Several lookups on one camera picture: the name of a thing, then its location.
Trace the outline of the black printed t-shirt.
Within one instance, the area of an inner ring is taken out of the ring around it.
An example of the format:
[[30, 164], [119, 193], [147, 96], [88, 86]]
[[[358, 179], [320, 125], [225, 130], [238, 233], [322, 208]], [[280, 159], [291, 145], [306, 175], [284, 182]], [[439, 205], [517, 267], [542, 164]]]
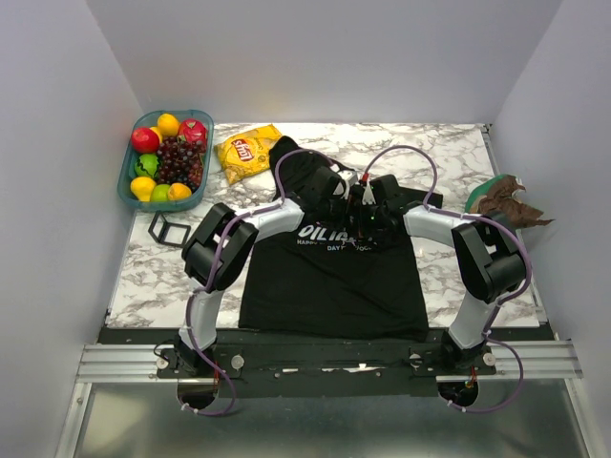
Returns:
[[238, 326], [424, 341], [429, 324], [410, 237], [351, 241], [305, 219], [293, 232], [256, 243]]

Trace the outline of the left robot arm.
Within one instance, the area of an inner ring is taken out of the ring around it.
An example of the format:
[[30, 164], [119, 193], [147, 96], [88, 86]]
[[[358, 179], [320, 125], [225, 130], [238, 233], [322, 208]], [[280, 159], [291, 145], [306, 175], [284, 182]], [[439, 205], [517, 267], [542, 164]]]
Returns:
[[174, 348], [179, 366], [192, 377], [204, 375], [210, 367], [220, 369], [207, 348], [217, 339], [224, 291], [242, 272], [254, 245], [295, 231], [316, 210], [337, 221], [350, 187], [357, 183], [355, 171], [338, 165], [319, 168], [301, 191], [288, 193], [279, 172], [275, 178], [279, 197], [273, 202], [238, 211], [223, 203], [214, 205], [182, 249], [185, 273], [195, 289]]

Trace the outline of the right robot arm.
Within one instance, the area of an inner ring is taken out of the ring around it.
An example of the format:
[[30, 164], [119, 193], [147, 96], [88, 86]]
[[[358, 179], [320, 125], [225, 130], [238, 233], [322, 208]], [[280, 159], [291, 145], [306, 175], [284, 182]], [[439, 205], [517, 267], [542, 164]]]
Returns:
[[452, 374], [463, 372], [482, 352], [503, 303], [532, 277], [524, 247], [502, 213], [465, 215], [429, 204], [433, 192], [406, 191], [394, 176], [350, 187], [349, 218], [360, 235], [386, 238], [405, 234], [454, 249], [466, 288], [459, 311], [444, 332], [439, 362]]

